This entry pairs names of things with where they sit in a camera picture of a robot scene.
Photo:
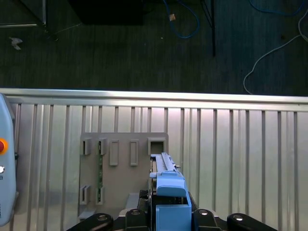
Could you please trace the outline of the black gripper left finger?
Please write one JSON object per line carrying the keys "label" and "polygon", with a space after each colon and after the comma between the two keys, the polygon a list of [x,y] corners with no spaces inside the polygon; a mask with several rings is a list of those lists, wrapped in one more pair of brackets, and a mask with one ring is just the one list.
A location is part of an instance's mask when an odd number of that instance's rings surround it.
{"label": "black gripper left finger", "polygon": [[116,218],[107,213],[95,213],[81,220],[70,231],[147,231],[148,191],[130,193],[125,209]]}

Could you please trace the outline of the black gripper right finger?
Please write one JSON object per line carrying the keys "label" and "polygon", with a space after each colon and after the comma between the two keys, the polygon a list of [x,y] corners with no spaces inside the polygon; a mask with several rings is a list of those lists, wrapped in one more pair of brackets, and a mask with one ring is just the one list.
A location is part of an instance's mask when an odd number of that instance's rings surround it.
{"label": "black gripper right finger", "polygon": [[214,211],[199,208],[192,198],[192,231],[276,231],[276,229],[243,213],[221,219]]}

